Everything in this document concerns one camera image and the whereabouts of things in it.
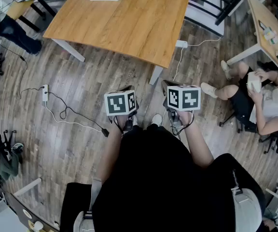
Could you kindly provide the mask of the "person's right forearm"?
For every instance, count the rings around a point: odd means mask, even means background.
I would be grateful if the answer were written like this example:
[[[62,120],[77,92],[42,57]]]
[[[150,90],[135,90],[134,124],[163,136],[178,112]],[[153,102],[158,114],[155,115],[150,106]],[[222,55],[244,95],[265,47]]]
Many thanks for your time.
[[[194,163],[201,168],[210,166],[214,161],[214,157],[204,140],[200,128],[193,122],[184,131]]]

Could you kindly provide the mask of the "person's left forearm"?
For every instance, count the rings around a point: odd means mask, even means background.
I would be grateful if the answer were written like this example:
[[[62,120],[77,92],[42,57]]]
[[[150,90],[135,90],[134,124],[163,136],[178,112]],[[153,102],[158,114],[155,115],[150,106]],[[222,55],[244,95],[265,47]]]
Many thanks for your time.
[[[97,167],[96,177],[104,184],[110,177],[114,165],[118,159],[120,152],[120,145],[122,140],[122,132],[119,128],[123,129],[128,116],[117,116],[116,122],[113,122],[110,126],[109,136],[105,142],[105,148],[102,152],[100,162]]]

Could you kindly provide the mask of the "person's black clothing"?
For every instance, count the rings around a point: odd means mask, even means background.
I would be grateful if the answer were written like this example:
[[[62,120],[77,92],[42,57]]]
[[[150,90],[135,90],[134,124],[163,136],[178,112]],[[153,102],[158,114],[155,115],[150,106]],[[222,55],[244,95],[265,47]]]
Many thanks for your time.
[[[218,227],[234,220],[236,176],[253,179],[231,154],[201,168],[165,128],[136,126],[122,135],[118,159],[91,208],[92,184],[67,184],[59,230],[73,232],[81,211],[84,218],[91,216],[95,232],[192,232],[206,219],[213,224],[221,218]],[[263,215],[265,197],[256,189]],[[221,215],[210,218],[218,211]]]

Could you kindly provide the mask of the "wooden desk with black legs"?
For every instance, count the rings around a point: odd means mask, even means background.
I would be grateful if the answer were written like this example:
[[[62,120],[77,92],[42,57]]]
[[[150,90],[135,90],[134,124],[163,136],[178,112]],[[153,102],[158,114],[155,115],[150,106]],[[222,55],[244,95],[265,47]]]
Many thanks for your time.
[[[24,17],[24,13],[29,8],[39,15],[35,23]],[[50,7],[45,0],[13,0],[6,14],[14,20],[20,20],[38,33],[47,29],[56,13],[57,10]]]

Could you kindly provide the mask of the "person's right hand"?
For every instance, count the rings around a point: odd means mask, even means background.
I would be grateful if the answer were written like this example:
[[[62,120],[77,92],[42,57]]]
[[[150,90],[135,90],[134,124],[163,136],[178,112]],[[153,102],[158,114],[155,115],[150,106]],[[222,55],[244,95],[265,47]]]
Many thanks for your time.
[[[193,128],[195,126],[194,114],[190,111],[177,111],[179,119],[184,127],[189,126]]]

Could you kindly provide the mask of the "white table leg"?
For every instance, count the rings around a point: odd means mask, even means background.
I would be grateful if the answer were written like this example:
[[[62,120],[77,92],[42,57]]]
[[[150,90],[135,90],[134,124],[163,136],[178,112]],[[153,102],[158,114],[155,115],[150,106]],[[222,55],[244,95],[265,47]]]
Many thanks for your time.
[[[155,65],[153,68],[153,73],[150,77],[150,81],[149,84],[150,85],[154,85],[155,82],[157,81],[157,79],[159,78],[159,76],[161,75],[162,71],[163,71],[163,67]]]
[[[76,59],[78,59],[80,62],[85,61],[85,57],[83,57],[77,50],[75,50],[70,44],[68,44],[64,40],[59,39],[52,39],[54,42],[56,42],[59,46],[61,46],[63,49],[68,51],[71,55],[73,55]]]
[[[34,188],[35,186],[37,186],[38,184],[40,184],[41,182],[42,182],[42,179],[39,177],[39,178],[35,179],[34,181],[30,182],[29,184],[27,184],[26,186],[22,187],[17,192],[13,193],[13,195],[15,197],[21,196],[24,193],[26,193],[29,190],[31,190],[32,188]]]

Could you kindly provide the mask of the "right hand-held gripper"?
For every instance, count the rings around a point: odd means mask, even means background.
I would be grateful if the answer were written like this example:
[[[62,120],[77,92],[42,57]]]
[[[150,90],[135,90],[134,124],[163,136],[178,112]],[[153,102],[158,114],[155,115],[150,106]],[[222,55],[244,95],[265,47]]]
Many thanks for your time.
[[[163,80],[162,91],[165,96],[163,106],[172,127],[181,127],[178,111],[193,112],[200,109],[201,88],[193,85],[183,85],[177,82]]]

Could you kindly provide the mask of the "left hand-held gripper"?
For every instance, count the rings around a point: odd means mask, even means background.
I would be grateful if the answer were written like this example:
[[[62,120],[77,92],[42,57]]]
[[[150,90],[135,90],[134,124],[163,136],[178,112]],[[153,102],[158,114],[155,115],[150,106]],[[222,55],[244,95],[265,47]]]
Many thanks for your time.
[[[128,116],[123,131],[131,131],[133,128],[133,117],[137,114],[139,104],[136,100],[134,86],[126,86],[116,92],[104,95],[106,114],[110,123],[116,116]]]

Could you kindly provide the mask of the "white box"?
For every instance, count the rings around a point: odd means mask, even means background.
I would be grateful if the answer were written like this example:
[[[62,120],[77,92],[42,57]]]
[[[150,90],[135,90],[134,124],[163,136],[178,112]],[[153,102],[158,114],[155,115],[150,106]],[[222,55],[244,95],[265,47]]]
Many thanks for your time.
[[[262,90],[262,82],[260,76],[256,75],[255,72],[248,73],[247,79],[248,91],[254,91],[260,93]]]

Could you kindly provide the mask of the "wooden side table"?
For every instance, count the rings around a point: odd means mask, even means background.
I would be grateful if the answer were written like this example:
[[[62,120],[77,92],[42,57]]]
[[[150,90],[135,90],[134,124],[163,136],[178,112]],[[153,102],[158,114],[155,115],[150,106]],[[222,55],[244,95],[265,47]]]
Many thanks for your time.
[[[226,64],[230,66],[261,50],[278,67],[278,58],[276,57],[276,52],[278,51],[278,42],[276,44],[270,44],[264,38],[264,31],[260,27],[260,23],[262,22],[265,26],[274,30],[278,36],[278,20],[262,3],[260,3],[259,0],[247,1],[255,25],[257,42],[253,46],[227,60]]]

